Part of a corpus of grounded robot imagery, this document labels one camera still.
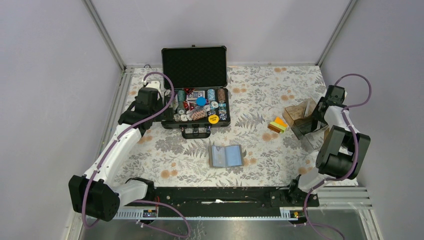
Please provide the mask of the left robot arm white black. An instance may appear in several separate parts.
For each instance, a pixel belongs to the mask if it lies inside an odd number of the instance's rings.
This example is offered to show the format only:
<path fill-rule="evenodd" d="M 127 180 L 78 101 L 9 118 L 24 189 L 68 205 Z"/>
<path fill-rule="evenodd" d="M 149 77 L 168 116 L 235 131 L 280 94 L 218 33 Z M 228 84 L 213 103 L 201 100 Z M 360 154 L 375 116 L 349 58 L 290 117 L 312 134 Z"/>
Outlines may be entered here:
<path fill-rule="evenodd" d="M 130 150 L 152 126 L 164 107 L 158 87 L 142 87 L 120 115 L 110 141 L 83 175 L 73 175 L 68 187 L 72 208 L 92 218 L 109 222 L 119 208 L 138 200 L 148 206 L 155 200 L 154 183 L 140 177 L 113 186 Z"/>

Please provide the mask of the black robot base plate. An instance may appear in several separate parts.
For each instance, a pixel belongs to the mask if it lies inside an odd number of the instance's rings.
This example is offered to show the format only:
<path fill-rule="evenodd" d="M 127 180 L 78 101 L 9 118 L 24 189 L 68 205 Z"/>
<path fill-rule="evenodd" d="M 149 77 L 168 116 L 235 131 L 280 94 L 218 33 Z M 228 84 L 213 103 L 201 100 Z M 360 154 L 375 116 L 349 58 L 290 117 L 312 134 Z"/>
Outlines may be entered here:
<path fill-rule="evenodd" d="M 158 201 L 152 207 L 159 217 L 177 217 L 165 207 L 170 205 L 186 218 L 266 218 L 280 217 L 280 209 L 302 210 L 319 207 L 318 196 L 291 193 L 288 187 L 155 187 L 148 201 Z"/>

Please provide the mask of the beige card holder wallet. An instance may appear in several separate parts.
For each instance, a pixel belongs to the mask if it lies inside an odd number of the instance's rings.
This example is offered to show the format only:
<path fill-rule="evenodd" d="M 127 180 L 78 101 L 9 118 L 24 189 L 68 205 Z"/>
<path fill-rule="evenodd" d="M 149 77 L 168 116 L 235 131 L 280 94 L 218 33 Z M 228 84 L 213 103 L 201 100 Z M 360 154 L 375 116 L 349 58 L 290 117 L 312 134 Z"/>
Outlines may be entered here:
<path fill-rule="evenodd" d="M 241 145 L 229 145 L 221 146 L 225 149 L 226 166 L 214 167 L 212 163 L 212 146 L 214 145 L 208 147 L 209 166 L 211 168 L 232 168 L 244 165 L 244 157 L 247 155 L 247 152 L 242 149 Z"/>

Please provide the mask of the white VIP credit card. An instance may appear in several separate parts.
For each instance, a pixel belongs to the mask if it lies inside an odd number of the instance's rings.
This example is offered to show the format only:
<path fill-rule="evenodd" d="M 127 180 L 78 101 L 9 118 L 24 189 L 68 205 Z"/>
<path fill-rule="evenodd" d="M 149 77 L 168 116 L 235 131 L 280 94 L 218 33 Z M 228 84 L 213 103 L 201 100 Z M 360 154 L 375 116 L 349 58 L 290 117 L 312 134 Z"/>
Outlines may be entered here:
<path fill-rule="evenodd" d="M 212 165 L 217 168 L 224 168 L 226 166 L 226 153 L 225 149 L 221 146 L 213 145 L 212 151 Z"/>

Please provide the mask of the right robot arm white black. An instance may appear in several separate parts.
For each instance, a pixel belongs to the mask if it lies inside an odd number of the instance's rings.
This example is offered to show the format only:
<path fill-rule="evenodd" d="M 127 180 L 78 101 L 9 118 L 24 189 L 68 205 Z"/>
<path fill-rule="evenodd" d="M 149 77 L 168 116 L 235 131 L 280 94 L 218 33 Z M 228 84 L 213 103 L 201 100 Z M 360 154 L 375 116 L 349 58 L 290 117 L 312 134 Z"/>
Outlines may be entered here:
<path fill-rule="evenodd" d="M 293 122 L 291 129 L 299 139 L 324 127 L 329 130 L 317 154 L 315 168 L 299 174 L 289 185 L 286 198 L 293 206 L 301 205 L 330 182 L 354 179 L 360 171 L 371 138 L 352 124 L 344 100 L 345 89 L 330 85 L 312 113 Z"/>

